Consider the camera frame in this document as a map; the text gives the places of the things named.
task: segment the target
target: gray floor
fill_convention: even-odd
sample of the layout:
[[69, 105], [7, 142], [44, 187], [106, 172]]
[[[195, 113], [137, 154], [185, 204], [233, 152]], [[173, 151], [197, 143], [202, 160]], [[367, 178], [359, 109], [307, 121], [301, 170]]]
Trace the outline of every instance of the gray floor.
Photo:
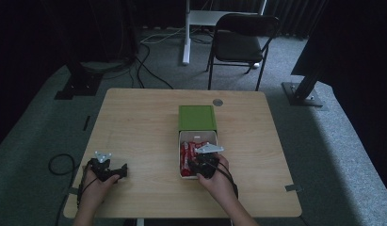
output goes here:
[[[198, 39], [209, 40], [198, 35]], [[291, 106], [282, 82], [300, 82], [291, 76], [305, 40], [279, 37], [271, 43], [260, 91], [266, 94], [282, 147], [298, 193], [302, 218], [258, 218], [261, 225], [387, 225], [387, 190], [371, 164], [361, 142], [334, 98], [331, 87], [317, 83], [315, 91], [324, 107]], [[175, 89], [206, 89], [204, 72], [209, 45], [192, 42], [190, 64], [182, 65], [183, 40], [170, 38], [147, 45], [145, 65]], [[148, 53], [142, 46], [139, 59]], [[87, 63], [96, 70], [103, 63]], [[244, 75], [244, 68], [216, 67], [213, 89], [254, 90], [259, 70]], [[59, 69], [42, 87], [8, 137], [0, 146], [0, 225], [55, 225], [67, 194], [71, 175], [55, 176], [50, 159], [68, 153], [77, 164], [89, 141], [100, 105], [109, 88], [139, 88], [137, 67], [107, 73], [96, 96], [54, 100], [69, 72]], [[147, 89], [168, 89], [143, 68]], [[90, 116], [88, 127], [85, 127]], [[71, 161], [59, 158], [54, 170], [67, 170]], [[60, 217], [59, 225], [71, 225]], [[122, 225], [123, 219], [97, 219], [96, 225]], [[151, 220], [148, 225], [173, 225]]]

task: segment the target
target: chair backrest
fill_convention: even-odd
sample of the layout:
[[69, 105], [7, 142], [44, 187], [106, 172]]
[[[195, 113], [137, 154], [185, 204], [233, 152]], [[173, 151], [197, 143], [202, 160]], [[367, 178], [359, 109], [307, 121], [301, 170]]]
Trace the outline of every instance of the chair backrest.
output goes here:
[[280, 21], [274, 16], [258, 14], [228, 13], [216, 24], [218, 30], [228, 30], [244, 36], [267, 36], [275, 38], [278, 34]]

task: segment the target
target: tabletop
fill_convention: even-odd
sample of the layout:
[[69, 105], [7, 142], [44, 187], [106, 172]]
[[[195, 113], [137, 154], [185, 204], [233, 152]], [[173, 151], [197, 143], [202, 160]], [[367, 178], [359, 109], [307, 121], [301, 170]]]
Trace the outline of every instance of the tabletop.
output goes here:
[[[254, 217], [298, 217], [301, 207], [266, 96], [255, 91], [110, 89], [81, 166], [94, 152], [112, 153], [112, 170], [128, 164], [97, 211], [97, 218], [226, 218], [197, 180], [179, 174], [179, 105], [214, 106], [218, 145], [238, 185], [239, 200]], [[78, 187], [82, 167], [73, 187]], [[70, 194], [64, 216], [74, 218]]]

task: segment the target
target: green box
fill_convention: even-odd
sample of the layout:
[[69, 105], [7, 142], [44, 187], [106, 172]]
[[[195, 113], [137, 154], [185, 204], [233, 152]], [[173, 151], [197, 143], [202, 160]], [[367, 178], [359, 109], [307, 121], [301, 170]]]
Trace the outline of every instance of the green box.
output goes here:
[[217, 131], [212, 105], [180, 105], [179, 131]]

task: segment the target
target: cardboard box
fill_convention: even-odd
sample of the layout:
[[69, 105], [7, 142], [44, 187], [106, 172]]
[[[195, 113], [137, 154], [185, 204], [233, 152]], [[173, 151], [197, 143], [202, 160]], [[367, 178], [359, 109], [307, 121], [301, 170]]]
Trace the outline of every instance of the cardboard box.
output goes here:
[[180, 105], [179, 106], [179, 174], [183, 179], [197, 179], [196, 175], [183, 176], [185, 156], [181, 146], [185, 143], [209, 142], [218, 145], [217, 123], [214, 108], [211, 105]]

